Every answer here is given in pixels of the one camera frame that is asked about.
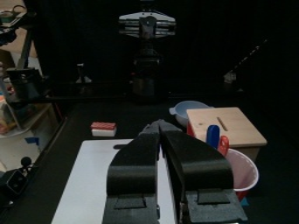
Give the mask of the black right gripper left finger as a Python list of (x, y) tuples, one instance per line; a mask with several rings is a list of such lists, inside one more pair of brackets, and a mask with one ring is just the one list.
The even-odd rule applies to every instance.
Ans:
[(107, 169), (107, 202), (102, 224), (158, 224), (156, 198), (160, 132), (147, 125), (119, 150)]

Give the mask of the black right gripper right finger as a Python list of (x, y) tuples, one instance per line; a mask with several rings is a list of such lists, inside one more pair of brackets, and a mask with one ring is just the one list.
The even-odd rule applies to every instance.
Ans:
[(179, 224), (246, 224), (228, 160), (202, 140), (159, 120)]

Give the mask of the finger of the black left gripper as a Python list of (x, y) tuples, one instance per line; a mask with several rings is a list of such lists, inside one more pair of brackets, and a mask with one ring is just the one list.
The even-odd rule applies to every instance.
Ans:
[(143, 38), (143, 39), (148, 39), (147, 18), (146, 18), (146, 17), (140, 17), (139, 22), (140, 22), (140, 33), (142, 33), (142, 38)]
[(150, 16), (148, 17), (148, 38), (152, 39), (155, 37), (155, 24), (156, 24), (156, 18)]

